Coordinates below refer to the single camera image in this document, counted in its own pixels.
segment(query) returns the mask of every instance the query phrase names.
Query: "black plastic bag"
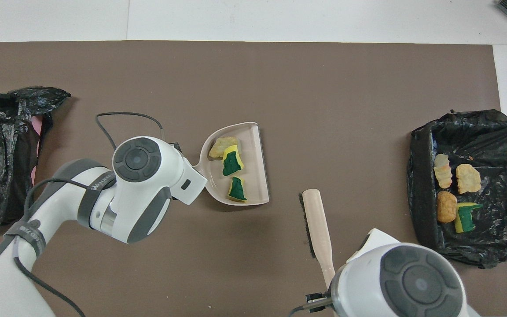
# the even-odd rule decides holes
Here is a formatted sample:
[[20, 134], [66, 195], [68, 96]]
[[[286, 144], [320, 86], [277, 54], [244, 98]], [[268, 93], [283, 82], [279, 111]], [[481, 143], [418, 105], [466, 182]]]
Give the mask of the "black plastic bag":
[[[480, 203], [475, 229], [456, 233], [453, 222], [437, 222], [433, 165], [449, 155], [458, 202]], [[459, 195], [455, 168], [471, 164], [481, 174], [481, 190]], [[446, 114], [412, 132], [407, 167], [408, 203], [418, 241], [447, 258], [488, 269], [507, 261], [507, 116], [497, 110]]]
[[41, 137], [31, 117], [42, 115], [40, 136], [44, 136], [52, 127], [50, 112], [70, 96], [62, 89], [44, 87], [0, 94], [0, 224], [22, 217], [26, 193], [32, 188], [30, 173], [37, 164]]

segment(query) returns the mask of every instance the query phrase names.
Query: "sponge piece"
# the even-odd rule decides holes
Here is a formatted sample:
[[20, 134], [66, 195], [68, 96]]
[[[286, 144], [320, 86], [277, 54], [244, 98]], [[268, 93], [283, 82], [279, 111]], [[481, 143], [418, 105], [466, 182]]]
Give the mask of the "sponge piece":
[[232, 176], [232, 183], [230, 184], [230, 189], [228, 190], [228, 197], [232, 200], [237, 200], [244, 202], [246, 201], [246, 197], [244, 195], [244, 180]]
[[457, 217], [455, 217], [455, 231], [457, 233], [469, 232], [475, 229], [471, 211], [482, 207], [478, 203], [458, 203]]
[[238, 153], [238, 146], [229, 146], [226, 150], [224, 150], [222, 160], [224, 165], [222, 174], [224, 176], [234, 174], [244, 168], [244, 164], [240, 158], [240, 153]]
[[226, 136], [217, 139], [209, 151], [209, 156], [214, 159], [221, 159], [224, 155], [224, 150], [226, 150], [229, 146], [238, 146], [238, 152], [240, 152], [240, 140], [238, 140], [235, 136]]

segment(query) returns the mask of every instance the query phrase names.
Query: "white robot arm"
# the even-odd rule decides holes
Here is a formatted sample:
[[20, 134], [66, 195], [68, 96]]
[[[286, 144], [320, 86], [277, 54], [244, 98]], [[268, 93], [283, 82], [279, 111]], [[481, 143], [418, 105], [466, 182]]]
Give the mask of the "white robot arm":
[[14, 257], [30, 271], [64, 221], [77, 220], [134, 243], [156, 229], [172, 197], [190, 204], [207, 182], [178, 150], [147, 136], [116, 149], [113, 171], [82, 159], [64, 165], [54, 177], [78, 185], [50, 183], [31, 206], [32, 216], [13, 225], [0, 245], [0, 316], [54, 315]]

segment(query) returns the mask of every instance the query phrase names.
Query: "dustpan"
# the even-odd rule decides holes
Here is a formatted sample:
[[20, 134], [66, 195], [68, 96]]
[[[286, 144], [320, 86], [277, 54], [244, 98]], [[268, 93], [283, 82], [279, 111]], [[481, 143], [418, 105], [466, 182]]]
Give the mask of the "dustpan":
[[[243, 186], [247, 201], [243, 203], [228, 198], [232, 177], [222, 174], [223, 163], [221, 160], [209, 157], [209, 151], [217, 138], [224, 136], [235, 136], [241, 142], [244, 168], [232, 176], [244, 180]], [[205, 188], [210, 195], [221, 203], [233, 206], [252, 206], [269, 202], [269, 188], [265, 175], [259, 127], [255, 122], [227, 126], [211, 134], [203, 144], [199, 163], [194, 168], [207, 179]]]

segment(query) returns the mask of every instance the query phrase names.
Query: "green and yellow sponge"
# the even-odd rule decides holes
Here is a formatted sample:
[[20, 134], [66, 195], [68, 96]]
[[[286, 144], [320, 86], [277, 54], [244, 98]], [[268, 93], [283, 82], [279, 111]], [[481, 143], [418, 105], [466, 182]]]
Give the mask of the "green and yellow sponge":
[[230, 189], [228, 190], [228, 197], [232, 200], [241, 201], [242, 203], [247, 200], [244, 195], [243, 179], [232, 176], [232, 183], [230, 184]]
[[471, 211], [482, 207], [478, 203], [457, 203], [457, 217], [455, 217], [455, 231], [457, 233], [469, 232], [475, 229]]
[[224, 165], [222, 174], [224, 176], [234, 174], [244, 168], [244, 164], [240, 158], [240, 153], [238, 153], [237, 145], [229, 146], [226, 150], [224, 150], [222, 160]]

